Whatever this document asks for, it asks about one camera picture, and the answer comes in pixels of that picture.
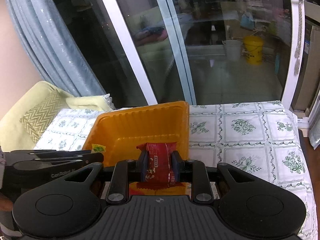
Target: glass pane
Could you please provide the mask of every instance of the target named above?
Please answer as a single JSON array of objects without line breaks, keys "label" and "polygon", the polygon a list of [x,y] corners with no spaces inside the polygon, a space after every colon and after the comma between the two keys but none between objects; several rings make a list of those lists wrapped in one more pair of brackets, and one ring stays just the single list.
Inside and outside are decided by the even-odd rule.
[{"label": "glass pane", "polygon": [[172,0],[198,105],[280,100],[291,51],[290,0]]},{"label": "glass pane", "polygon": [[53,0],[117,108],[148,105],[101,0]]},{"label": "glass pane", "polygon": [[158,103],[184,100],[157,0],[117,0]]}]

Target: orange plastic bin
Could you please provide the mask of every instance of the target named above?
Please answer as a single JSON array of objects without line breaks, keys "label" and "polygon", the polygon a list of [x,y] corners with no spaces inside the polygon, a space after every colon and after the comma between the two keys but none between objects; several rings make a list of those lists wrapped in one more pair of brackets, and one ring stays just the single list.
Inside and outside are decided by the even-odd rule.
[{"label": "orange plastic bin", "polygon": [[177,142],[182,159],[188,158],[189,105],[187,102],[136,107],[101,114],[97,117],[83,150],[92,144],[106,147],[104,166],[120,160],[138,159],[143,143]]}]

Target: white strap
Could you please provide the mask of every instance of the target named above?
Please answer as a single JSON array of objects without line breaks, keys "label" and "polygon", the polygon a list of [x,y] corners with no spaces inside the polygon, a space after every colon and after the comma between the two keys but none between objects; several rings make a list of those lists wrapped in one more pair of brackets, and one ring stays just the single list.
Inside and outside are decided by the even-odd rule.
[{"label": "white strap", "polygon": [[3,224],[0,223],[0,228],[1,231],[7,235],[7,236],[15,236],[15,237],[20,237],[22,236],[22,233],[20,231],[13,231],[7,227],[5,227]]}]

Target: red wrapper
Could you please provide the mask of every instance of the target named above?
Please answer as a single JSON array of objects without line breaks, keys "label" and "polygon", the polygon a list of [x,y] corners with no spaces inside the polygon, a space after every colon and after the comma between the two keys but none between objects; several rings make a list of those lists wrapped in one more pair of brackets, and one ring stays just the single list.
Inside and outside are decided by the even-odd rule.
[{"label": "red wrapper", "polygon": [[137,146],[149,152],[146,182],[175,184],[172,170],[171,154],[176,150],[177,143],[146,143]]}]

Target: chevron pillow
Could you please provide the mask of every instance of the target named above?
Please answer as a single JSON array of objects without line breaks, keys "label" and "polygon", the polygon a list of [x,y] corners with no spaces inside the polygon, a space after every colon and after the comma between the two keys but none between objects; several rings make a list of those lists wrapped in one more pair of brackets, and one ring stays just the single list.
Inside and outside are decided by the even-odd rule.
[{"label": "chevron pillow", "polygon": [[42,103],[27,111],[20,119],[20,123],[37,143],[62,108],[67,108],[65,99],[60,96],[58,90],[54,90]]}]

